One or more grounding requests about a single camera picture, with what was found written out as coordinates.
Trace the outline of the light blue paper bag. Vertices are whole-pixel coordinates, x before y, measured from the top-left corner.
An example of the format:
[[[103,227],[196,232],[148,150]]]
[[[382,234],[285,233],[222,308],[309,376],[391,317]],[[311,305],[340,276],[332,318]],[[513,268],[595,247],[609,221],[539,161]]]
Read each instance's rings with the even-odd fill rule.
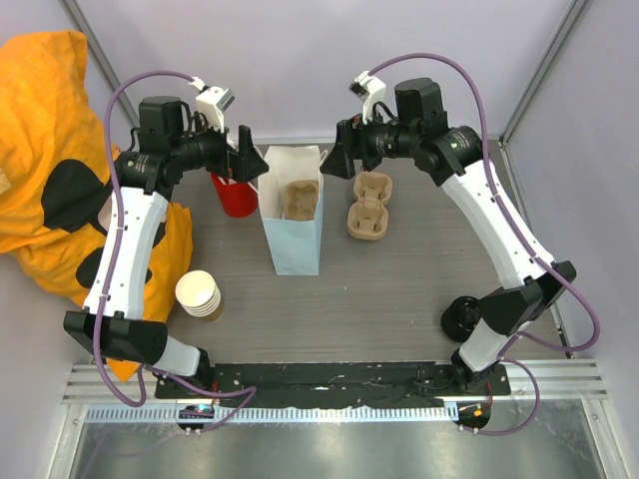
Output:
[[[323,221],[323,176],[326,152],[317,146],[271,146],[265,161],[269,171],[258,179],[259,210],[278,275],[317,275]],[[286,220],[283,196],[287,184],[299,180],[319,182],[319,201],[312,221]]]

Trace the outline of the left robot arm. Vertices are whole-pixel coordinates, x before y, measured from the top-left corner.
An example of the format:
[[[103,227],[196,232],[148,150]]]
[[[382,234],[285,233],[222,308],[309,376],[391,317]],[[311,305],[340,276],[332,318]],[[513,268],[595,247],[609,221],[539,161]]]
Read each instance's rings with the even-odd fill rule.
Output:
[[[166,324],[144,319],[144,286],[156,232],[184,173],[205,169],[248,183],[269,169],[249,127],[239,127],[236,145],[229,141],[224,112],[233,100],[230,91],[214,88],[197,96],[195,112],[178,97],[142,101],[134,146],[115,163],[111,222],[95,280],[81,310],[64,318],[65,330],[98,365],[112,358],[149,366],[193,398],[213,386],[209,357],[171,337]]]

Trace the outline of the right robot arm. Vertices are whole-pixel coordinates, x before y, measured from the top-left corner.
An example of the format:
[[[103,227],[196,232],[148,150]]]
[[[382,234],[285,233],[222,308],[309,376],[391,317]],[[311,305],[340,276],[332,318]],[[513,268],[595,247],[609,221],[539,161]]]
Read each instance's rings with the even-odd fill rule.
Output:
[[[370,172],[384,158],[412,159],[463,212],[497,272],[497,290],[481,299],[461,296],[441,317],[444,333],[459,344],[451,356],[452,385],[474,393],[486,383],[508,341],[556,302],[576,270],[568,260],[555,261],[540,245],[525,250],[534,235],[498,184],[477,133],[467,126],[449,127],[436,82],[418,78],[397,84],[397,112],[386,119],[382,80],[362,73],[349,88],[363,109],[337,123],[321,172],[349,180],[356,160]]]

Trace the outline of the brown pulp cup carrier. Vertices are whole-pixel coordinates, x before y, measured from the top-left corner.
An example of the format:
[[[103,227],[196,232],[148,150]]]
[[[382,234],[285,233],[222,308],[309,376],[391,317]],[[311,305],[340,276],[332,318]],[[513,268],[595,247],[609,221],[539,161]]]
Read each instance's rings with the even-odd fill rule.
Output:
[[[299,180],[287,184],[283,196],[283,214],[286,220],[312,221],[320,197],[318,181]]]

